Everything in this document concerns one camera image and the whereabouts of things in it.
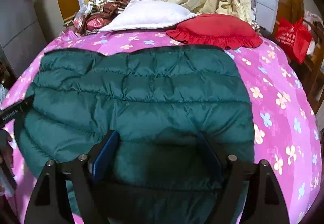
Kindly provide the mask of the person's left hand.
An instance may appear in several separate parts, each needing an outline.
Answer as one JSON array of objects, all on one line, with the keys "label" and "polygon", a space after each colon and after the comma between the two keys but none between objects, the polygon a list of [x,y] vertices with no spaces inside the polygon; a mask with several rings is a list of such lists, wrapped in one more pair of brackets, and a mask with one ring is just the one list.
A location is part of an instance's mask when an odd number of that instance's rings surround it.
[{"label": "person's left hand", "polygon": [[11,135],[6,131],[1,129],[0,131],[1,139],[1,163],[5,162],[8,167],[13,167],[13,149],[10,146],[10,142],[13,141]]}]

